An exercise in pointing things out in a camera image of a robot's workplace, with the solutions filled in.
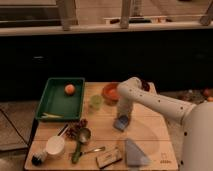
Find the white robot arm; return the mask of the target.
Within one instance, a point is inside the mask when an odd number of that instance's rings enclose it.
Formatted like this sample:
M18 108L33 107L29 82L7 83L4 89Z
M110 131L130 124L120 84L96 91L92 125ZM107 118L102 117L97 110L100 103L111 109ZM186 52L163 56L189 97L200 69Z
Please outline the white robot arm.
M180 171L213 171L213 102L194 104L144 91L137 77L121 82L117 92L119 115L129 116L136 102L183 126Z

